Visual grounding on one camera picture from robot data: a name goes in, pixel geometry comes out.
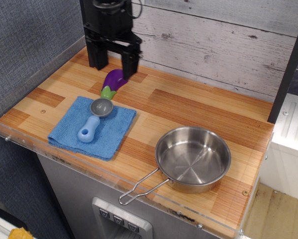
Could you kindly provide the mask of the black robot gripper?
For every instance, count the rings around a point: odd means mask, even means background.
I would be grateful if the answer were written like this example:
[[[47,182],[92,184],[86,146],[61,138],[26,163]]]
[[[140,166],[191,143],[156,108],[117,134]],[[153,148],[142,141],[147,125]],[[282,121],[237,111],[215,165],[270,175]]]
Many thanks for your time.
[[[86,40],[89,65],[97,70],[108,64],[108,52],[121,55],[123,78],[128,80],[137,72],[141,38],[132,32],[133,15],[130,0],[93,0],[89,14],[90,29],[99,34],[102,42]]]

